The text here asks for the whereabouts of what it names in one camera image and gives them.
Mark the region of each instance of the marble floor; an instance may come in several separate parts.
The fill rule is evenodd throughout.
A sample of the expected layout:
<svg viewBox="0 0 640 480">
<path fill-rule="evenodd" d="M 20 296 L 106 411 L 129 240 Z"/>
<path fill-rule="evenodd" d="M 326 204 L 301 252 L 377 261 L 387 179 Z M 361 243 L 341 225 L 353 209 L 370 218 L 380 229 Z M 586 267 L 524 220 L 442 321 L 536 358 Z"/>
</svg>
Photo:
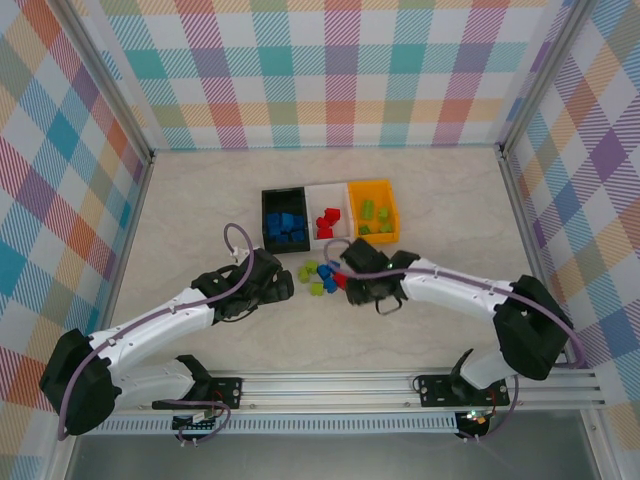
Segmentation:
<svg viewBox="0 0 640 480">
<path fill-rule="evenodd" d="M 229 263 L 227 222 L 261 242 L 261 190 L 366 178 L 389 178 L 394 189 L 402 231 L 387 253 L 401 248 L 494 279 L 529 271 L 490 148 L 160 153 L 112 324 Z M 232 243 L 241 242 L 234 234 Z M 295 271 L 321 256 L 279 258 Z M 408 303 L 382 317 L 372 305 L 349 305 L 341 291 L 312 297 L 295 283 L 289 301 L 183 337 L 149 361 L 190 353 L 211 370 L 419 369 L 450 367 L 468 348 L 494 341 L 491 327 L 435 305 Z"/>
</svg>

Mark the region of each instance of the white robotic arm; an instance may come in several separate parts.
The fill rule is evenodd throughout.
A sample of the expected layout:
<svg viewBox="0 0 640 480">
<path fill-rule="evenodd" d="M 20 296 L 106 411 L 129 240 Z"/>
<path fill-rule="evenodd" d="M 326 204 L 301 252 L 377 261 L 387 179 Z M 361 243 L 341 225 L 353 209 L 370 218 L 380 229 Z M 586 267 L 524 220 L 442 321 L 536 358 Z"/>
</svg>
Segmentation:
<svg viewBox="0 0 640 480">
<path fill-rule="evenodd" d="M 239 266 L 201 275 L 191 288 L 124 325 L 88 337 L 77 330 L 63 335 L 40 382 L 59 413 L 70 378 L 83 360 L 95 357 L 82 370 L 71 392 L 67 431 L 79 435 L 102 423 L 114 410 L 163 399 L 210 401 L 213 379 L 192 356 L 160 366 L 136 365 L 183 335 L 250 314 L 258 305 L 288 299 L 293 294 L 291 274 L 264 250 L 253 253 L 255 262 L 249 274 L 249 259 L 245 259 Z M 433 302 L 493 326 L 496 346 L 467 351 L 447 379 L 447 388 L 460 405 L 470 405 L 478 392 L 516 373 L 537 380 L 546 378 L 567 341 L 567 334 L 556 324 L 510 298 L 513 292 L 526 296 L 570 325 L 546 289 L 532 277 L 523 276 L 515 283 L 477 278 L 403 251 L 389 259 L 362 239 L 353 242 L 341 258 L 356 276 L 368 275 L 348 279 L 346 293 L 351 304 L 375 302 L 378 313 L 382 313 L 379 302 L 388 297 L 395 297 L 398 308 L 406 300 Z M 239 284 L 243 275 L 248 275 L 248 280 L 237 292 L 214 304 L 206 303 Z M 127 328 L 161 311 L 165 313 Z"/>
<path fill-rule="evenodd" d="M 375 302 L 378 313 L 386 315 L 406 300 L 432 302 L 493 327 L 495 346 L 465 352 L 451 372 L 451 389 L 462 403 L 515 374 L 544 380 L 568 340 L 567 332 L 571 333 L 571 322 L 534 277 L 523 275 L 513 283 L 478 278 L 410 252 L 398 251 L 388 258 L 362 239 L 341 258 L 356 272 L 346 288 L 354 305 Z M 396 299 L 398 308 L 381 312 L 379 303 L 388 297 Z"/>
<path fill-rule="evenodd" d="M 512 290 L 509 282 L 458 273 L 439 267 L 424 258 L 416 260 L 409 268 L 437 272 L 435 275 L 408 273 L 400 281 L 400 285 L 409 300 L 435 303 L 476 317 L 489 325 L 493 324 L 496 308 L 507 301 L 507 297 L 495 293 L 494 288 Z M 467 278 L 472 282 L 484 283 L 490 288 L 480 289 L 452 280 L 446 275 L 447 273 L 452 274 L 451 276 Z M 474 388 L 482 390 L 498 380 L 515 375 L 516 371 L 505 361 L 496 339 L 496 344 L 493 346 L 484 350 L 473 350 L 462 364 L 460 374 Z"/>
<path fill-rule="evenodd" d="M 252 253 L 240 265 L 201 275 L 191 288 L 128 323 L 86 337 L 77 329 L 64 334 L 45 368 L 40 389 L 58 413 L 66 409 L 66 416 L 61 416 L 67 432 L 80 435 L 115 410 L 154 401 L 211 401 L 213 379 L 190 355 L 165 365 L 136 365 L 188 333 L 235 321 L 259 305 L 289 299 L 291 273 L 265 250 Z"/>
</svg>

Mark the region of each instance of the white arm segment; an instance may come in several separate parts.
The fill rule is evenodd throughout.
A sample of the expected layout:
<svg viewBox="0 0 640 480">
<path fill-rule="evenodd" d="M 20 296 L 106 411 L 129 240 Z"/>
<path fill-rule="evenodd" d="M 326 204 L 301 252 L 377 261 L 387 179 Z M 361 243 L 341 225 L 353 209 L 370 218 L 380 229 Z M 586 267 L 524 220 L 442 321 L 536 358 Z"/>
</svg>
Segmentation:
<svg viewBox="0 0 640 480">
<path fill-rule="evenodd" d="M 195 384 L 189 369 L 178 360 L 132 368 L 121 378 L 112 377 L 112 382 L 122 389 L 116 397 L 114 411 L 150 405 L 156 400 L 178 400 Z"/>
<path fill-rule="evenodd" d="M 465 273 L 456 272 L 421 258 L 413 262 L 409 268 L 430 268 L 438 272 L 450 272 L 461 277 L 479 281 L 493 287 L 511 291 L 509 282 L 478 278 Z M 479 318 L 493 326 L 495 306 L 503 304 L 507 297 L 482 290 L 471 285 L 444 278 L 441 275 L 409 273 L 400 282 L 409 300 L 433 302 L 458 312 Z M 462 377 L 477 389 L 485 389 L 493 382 L 515 375 L 516 372 L 505 362 L 499 349 L 498 341 L 487 348 L 475 350 L 462 365 Z"/>
<path fill-rule="evenodd" d="M 455 270 L 439 267 L 425 258 L 416 260 L 409 268 L 429 268 L 435 269 L 438 272 L 450 272 L 461 277 L 486 283 L 487 285 L 509 291 L 512 290 L 509 282 L 488 280 L 456 272 Z M 495 314 L 494 307 L 503 304 L 507 299 L 504 295 L 498 295 L 488 290 L 481 290 L 455 280 L 444 278 L 441 275 L 408 273 L 400 284 L 409 300 L 432 302 L 487 322 L 492 322 L 493 315 Z"/>
<path fill-rule="evenodd" d="M 199 290 L 186 288 L 181 294 L 172 298 L 164 305 L 160 305 L 159 307 L 134 318 L 130 322 L 118 325 L 117 327 L 112 327 L 109 330 L 102 330 L 100 332 L 93 333 L 91 335 L 93 339 L 91 340 L 90 345 L 92 348 L 96 348 L 127 325 L 130 325 L 153 312 L 167 307 L 205 299 L 206 297 Z M 102 359 L 109 358 L 109 360 L 111 360 L 109 371 L 111 372 L 111 376 L 114 380 L 124 378 L 124 374 L 128 373 L 129 369 L 175 339 L 188 333 L 197 332 L 198 330 L 210 327 L 213 324 L 213 316 L 214 309 L 209 308 L 207 305 L 176 311 L 176 313 L 167 313 L 150 320 L 144 325 L 141 325 L 129 332 L 114 345 L 105 348 L 98 356 Z"/>
</svg>

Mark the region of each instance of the plaid wallpaper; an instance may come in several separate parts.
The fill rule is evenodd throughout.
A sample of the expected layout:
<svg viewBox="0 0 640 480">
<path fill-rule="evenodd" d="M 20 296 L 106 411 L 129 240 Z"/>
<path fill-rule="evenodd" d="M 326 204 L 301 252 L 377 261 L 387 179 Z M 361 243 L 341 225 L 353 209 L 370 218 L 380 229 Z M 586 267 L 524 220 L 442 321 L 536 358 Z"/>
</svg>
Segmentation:
<svg viewBox="0 0 640 480">
<path fill-rule="evenodd" d="M 38 389 L 94 329 L 143 161 L 45 0 L 0 0 L 0 478 L 34 478 L 57 416 Z"/>
<path fill-rule="evenodd" d="M 194 149 L 493 144 L 562 0 L 75 3 L 151 142 Z"/>
<path fill-rule="evenodd" d="M 511 161 L 640 478 L 640 0 L 600 1 Z"/>
<path fill-rule="evenodd" d="M 518 114 L 518 112 L 520 111 L 520 107 L 522 107 L 522 102 L 529 95 L 529 92 L 531 91 L 531 88 L 533 87 L 533 84 L 536 78 L 538 77 L 538 73 L 540 72 L 540 68 L 542 67 L 543 62 L 546 60 L 549 52 L 551 52 L 551 46 L 553 45 L 553 42 L 555 42 L 556 38 L 558 37 L 558 34 L 562 31 L 564 22 L 569 16 L 571 9 L 573 8 L 573 6 L 577 1 L 578 0 L 562 0 L 562 6 L 560 7 L 560 10 L 558 10 L 556 18 L 553 20 L 551 28 L 549 29 L 549 32 L 547 33 L 547 36 L 544 39 L 544 42 L 542 42 L 542 46 L 540 47 L 540 50 L 538 51 L 536 58 L 531 64 L 531 67 L 529 68 L 529 72 L 527 72 L 525 81 L 522 83 L 520 90 L 518 91 L 518 96 L 513 102 L 513 105 L 511 106 L 511 110 L 509 110 L 509 115 L 507 115 L 507 120 L 502 126 L 502 129 L 500 130 L 500 134 L 497 139 L 498 143 L 504 143 L 504 141 L 506 140 L 509 130 L 513 125 L 513 121 L 516 118 L 516 115 Z"/>
</svg>

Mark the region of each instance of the red block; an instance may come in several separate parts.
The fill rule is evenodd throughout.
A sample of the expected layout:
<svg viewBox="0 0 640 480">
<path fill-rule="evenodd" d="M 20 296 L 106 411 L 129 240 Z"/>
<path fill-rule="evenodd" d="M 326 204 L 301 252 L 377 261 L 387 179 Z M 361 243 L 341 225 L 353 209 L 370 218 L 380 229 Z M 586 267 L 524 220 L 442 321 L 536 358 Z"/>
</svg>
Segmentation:
<svg viewBox="0 0 640 480">
<path fill-rule="evenodd" d="M 324 219 L 329 222 L 329 225 L 334 226 L 338 220 L 340 220 L 339 208 L 327 208 L 324 211 Z"/>
<path fill-rule="evenodd" d="M 333 229 L 332 228 L 319 228 L 318 229 L 318 240 L 324 240 L 327 238 L 333 238 Z"/>
<path fill-rule="evenodd" d="M 329 228 L 331 225 L 324 218 L 318 217 L 318 219 L 316 220 L 316 226 L 318 228 Z"/>
<path fill-rule="evenodd" d="M 334 273 L 333 281 L 336 282 L 336 285 L 338 285 L 342 290 L 347 288 L 347 277 L 341 273 Z"/>
</svg>

